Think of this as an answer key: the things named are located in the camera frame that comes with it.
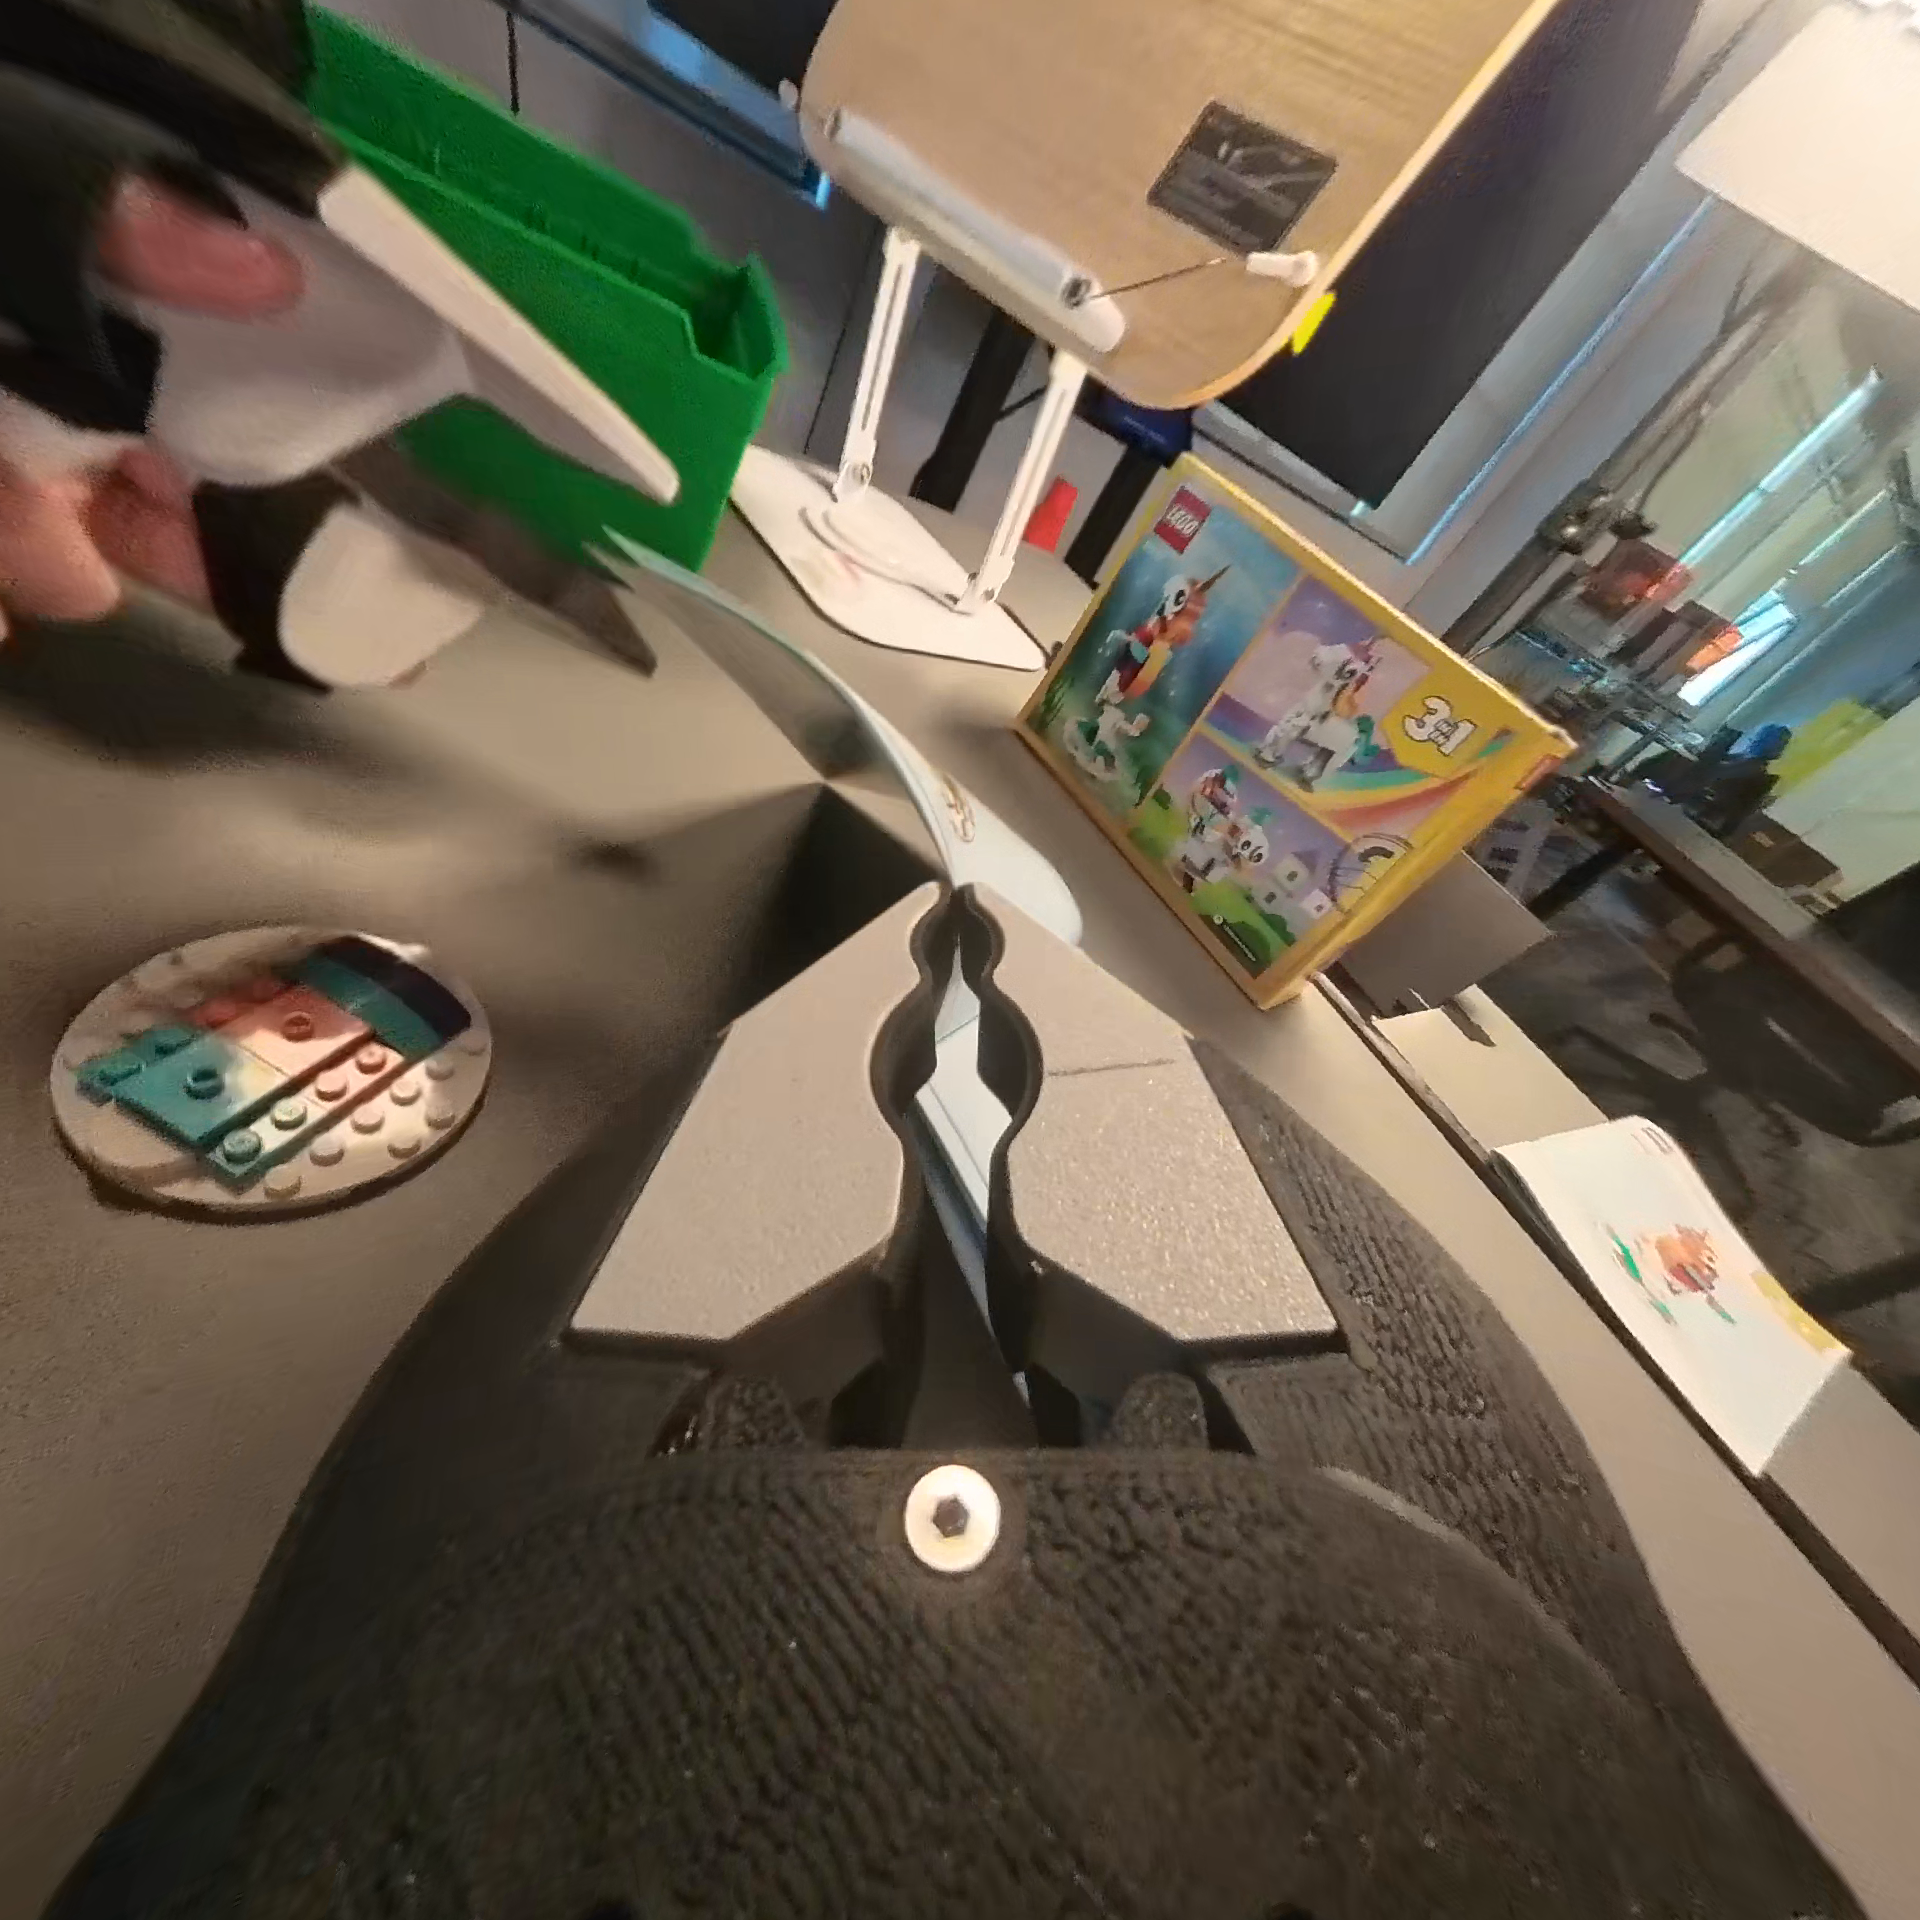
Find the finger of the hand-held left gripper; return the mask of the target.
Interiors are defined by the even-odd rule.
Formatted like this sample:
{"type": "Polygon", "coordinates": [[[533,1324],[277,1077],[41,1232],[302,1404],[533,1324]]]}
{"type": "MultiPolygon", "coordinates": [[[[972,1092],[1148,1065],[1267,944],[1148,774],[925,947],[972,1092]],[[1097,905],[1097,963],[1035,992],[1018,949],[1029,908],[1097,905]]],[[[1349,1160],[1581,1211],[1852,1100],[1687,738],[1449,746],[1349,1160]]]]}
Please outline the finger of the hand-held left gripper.
{"type": "Polygon", "coordinates": [[[659,672],[655,649],[633,626],[605,563],[559,557],[502,510],[446,486],[394,438],[346,456],[333,476],[398,517],[414,537],[478,566],[507,604],[586,636],[643,677],[659,672]]]}
{"type": "Polygon", "coordinates": [[[577,467],[678,499],[678,468],[636,421],[369,171],[351,165],[319,193],[319,227],[443,324],[467,395],[577,467]]]}

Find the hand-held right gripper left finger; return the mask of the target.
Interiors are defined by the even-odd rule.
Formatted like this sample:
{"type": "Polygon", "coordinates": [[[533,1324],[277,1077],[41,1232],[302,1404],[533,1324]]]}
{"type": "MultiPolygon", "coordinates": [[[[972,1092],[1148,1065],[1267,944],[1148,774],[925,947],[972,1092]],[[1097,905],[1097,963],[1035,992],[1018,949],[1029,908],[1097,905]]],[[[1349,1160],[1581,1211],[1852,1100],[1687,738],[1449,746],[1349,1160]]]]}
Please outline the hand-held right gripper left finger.
{"type": "Polygon", "coordinates": [[[923,883],[739,1016],[625,1201],[567,1353],[779,1388],[900,1445],[947,1253],[915,1109],[953,892],[923,883]]]}

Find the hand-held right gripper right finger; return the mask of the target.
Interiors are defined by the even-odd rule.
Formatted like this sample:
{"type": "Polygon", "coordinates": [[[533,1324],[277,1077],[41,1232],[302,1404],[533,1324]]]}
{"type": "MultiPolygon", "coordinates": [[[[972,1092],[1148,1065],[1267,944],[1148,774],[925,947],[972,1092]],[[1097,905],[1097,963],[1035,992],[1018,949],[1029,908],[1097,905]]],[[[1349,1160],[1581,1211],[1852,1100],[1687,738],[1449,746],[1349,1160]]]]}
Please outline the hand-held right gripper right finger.
{"type": "Polygon", "coordinates": [[[983,1285],[1045,1449],[1100,1441],[1127,1392],[1337,1356],[1337,1312],[1191,1033],[983,885],[956,898],[988,1156],[983,1285]]]}

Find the light blue instruction booklet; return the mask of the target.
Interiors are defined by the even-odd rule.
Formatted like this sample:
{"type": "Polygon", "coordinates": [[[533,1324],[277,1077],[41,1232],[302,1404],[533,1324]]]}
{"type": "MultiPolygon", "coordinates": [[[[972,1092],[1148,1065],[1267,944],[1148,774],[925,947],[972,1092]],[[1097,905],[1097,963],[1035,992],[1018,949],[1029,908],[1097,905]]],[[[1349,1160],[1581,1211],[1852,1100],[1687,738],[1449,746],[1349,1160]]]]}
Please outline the light blue instruction booklet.
{"type": "MultiPolygon", "coordinates": [[[[863,782],[903,800],[951,888],[983,883],[1070,947],[1083,914],[1065,877],[985,800],[937,768],[886,716],[823,658],[723,586],[605,532],[595,556],[633,590],[659,593],[663,610],[783,734],[815,774],[863,782]]],[[[1010,1115],[988,1091],[979,1059],[979,1001],[957,960],[943,963],[935,1018],[935,1065],[917,1097],[917,1137],[929,1149],[935,1209],[956,1251],[980,1258],[988,1241],[991,1152],[1010,1115]]]]}

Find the yellow lego box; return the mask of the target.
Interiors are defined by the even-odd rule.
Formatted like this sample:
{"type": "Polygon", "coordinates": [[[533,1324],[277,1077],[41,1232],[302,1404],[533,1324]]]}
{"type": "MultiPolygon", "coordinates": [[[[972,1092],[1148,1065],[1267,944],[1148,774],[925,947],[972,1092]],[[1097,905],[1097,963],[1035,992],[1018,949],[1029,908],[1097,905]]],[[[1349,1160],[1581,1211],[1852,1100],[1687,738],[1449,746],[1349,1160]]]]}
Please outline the yellow lego box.
{"type": "Polygon", "coordinates": [[[1574,753],[1193,456],[1143,497],[1014,734],[1262,1011],[1574,753]]]}

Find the round lego plate with bricks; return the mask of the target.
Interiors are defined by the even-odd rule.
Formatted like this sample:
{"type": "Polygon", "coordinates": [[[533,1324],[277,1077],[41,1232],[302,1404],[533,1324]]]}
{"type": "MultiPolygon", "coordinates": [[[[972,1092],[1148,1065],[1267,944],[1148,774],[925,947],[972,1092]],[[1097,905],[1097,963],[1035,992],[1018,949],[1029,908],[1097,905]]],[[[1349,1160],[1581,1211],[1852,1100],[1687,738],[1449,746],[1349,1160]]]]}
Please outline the round lego plate with bricks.
{"type": "Polygon", "coordinates": [[[54,1129],[107,1193],[251,1220],[361,1202],[482,1112],[494,1029],[423,944],[266,926],[100,987],[49,1069],[54,1129]]]}

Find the person's left hand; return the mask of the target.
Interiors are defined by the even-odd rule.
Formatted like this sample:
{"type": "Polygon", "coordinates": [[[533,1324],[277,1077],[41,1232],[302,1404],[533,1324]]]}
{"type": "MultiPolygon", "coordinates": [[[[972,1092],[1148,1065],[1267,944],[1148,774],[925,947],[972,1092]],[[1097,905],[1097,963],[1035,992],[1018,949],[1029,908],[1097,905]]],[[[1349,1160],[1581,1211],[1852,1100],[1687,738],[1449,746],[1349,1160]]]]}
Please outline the person's left hand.
{"type": "MultiPolygon", "coordinates": [[[[97,257],[125,293],[215,321],[275,317],[302,294],[275,241],[138,178],[117,189],[97,257]]],[[[209,606],[195,486],[170,456],[141,441],[73,470],[5,459],[3,633],[21,619],[99,621],[125,586],[209,606]]]]}

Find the green plastic bin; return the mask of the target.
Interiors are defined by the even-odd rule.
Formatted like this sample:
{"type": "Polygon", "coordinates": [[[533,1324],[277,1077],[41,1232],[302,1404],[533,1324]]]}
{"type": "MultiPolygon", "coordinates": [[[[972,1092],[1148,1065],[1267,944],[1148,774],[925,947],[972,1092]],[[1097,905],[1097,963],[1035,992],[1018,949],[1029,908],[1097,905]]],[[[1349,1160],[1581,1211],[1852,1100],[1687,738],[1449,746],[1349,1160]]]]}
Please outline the green plastic bin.
{"type": "Polygon", "coordinates": [[[372,30],[323,6],[306,24],[308,109],[660,446],[678,493],[610,483],[481,401],[442,404],[398,443],[554,556],[621,537],[702,572],[786,370],[769,272],[711,253],[668,202],[372,30]]]}

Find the grey cardboard piece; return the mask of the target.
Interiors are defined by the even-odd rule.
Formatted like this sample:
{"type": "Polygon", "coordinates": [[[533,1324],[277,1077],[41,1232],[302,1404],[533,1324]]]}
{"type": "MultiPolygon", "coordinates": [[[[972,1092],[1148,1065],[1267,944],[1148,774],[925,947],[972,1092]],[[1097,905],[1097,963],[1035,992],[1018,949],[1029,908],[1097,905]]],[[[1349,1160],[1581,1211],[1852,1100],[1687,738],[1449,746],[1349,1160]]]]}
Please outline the grey cardboard piece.
{"type": "Polygon", "coordinates": [[[1341,990],[1378,1018],[1443,1005],[1546,944],[1553,929],[1467,856],[1332,963],[1341,990]]]}

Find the tan paper sheet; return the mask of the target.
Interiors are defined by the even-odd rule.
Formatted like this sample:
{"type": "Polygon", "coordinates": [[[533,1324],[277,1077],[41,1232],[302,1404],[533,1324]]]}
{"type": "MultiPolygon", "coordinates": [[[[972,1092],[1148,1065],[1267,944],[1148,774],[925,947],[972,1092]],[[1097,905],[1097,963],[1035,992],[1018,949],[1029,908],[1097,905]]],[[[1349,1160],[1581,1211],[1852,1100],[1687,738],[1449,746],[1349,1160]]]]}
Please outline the tan paper sheet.
{"type": "Polygon", "coordinates": [[[1682,1146],[1618,1118],[1494,1163],[1737,1468],[1767,1476],[1852,1353],[1772,1278],[1682,1146]]]}

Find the wooden board on white stand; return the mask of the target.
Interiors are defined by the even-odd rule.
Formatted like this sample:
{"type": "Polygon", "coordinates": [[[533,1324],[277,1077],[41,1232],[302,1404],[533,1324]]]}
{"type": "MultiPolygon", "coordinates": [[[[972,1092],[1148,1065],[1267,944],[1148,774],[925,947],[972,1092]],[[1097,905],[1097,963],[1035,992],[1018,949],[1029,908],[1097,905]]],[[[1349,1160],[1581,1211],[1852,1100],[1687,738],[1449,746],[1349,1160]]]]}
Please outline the wooden board on white stand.
{"type": "Polygon", "coordinates": [[[834,5],[801,83],[806,155],[883,220],[837,467],[761,449],[732,504],[828,624],[1035,670],[1001,606],[1092,379],[1148,410],[1238,387],[1325,302],[1539,34],[1547,3],[834,5]],[[923,262],[1050,349],[980,560],[873,483],[923,262]]]}

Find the background desk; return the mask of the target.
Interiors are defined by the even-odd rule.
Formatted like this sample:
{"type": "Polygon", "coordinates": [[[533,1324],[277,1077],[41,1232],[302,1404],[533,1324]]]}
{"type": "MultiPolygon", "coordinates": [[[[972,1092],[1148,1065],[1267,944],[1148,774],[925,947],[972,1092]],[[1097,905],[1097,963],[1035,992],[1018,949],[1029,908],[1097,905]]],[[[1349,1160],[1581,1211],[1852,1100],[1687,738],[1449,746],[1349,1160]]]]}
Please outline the background desk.
{"type": "Polygon", "coordinates": [[[1595,818],[1599,841],[1587,862],[1532,901],[1540,921],[1581,898],[1628,858],[1646,858],[1725,938],[1789,972],[1891,1056],[1916,1068],[1916,996],[1825,930],[1822,918],[1713,838],[1681,808],[1636,786],[1590,778],[1572,782],[1569,798],[1595,818]]]}

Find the metal shelf rack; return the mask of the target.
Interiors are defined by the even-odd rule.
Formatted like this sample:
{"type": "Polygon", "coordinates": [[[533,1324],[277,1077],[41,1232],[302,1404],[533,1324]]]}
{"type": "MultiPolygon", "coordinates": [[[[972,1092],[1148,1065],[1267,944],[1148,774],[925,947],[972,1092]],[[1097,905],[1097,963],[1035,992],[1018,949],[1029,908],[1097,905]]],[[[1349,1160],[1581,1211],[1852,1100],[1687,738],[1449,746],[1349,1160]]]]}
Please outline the metal shelf rack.
{"type": "Polygon", "coordinates": [[[1642,510],[1618,510],[1612,545],[1578,563],[1509,640],[1562,689],[1678,698],[1741,649],[1739,626],[1693,593],[1693,572],[1655,537],[1642,510]]]}

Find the large black monitor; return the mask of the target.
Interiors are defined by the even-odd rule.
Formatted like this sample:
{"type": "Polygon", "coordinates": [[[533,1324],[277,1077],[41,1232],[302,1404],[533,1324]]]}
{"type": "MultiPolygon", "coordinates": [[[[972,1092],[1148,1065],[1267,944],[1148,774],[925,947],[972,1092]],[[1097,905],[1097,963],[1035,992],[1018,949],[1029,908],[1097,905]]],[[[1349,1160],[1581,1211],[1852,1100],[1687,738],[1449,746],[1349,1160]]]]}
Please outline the large black monitor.
{"type": "Polygon", "coordinates": [[[1378,506],[1667,133],[1697,3],[1564,3],[1355,253],[1302,354],[1214,404],[1378,506]]]}

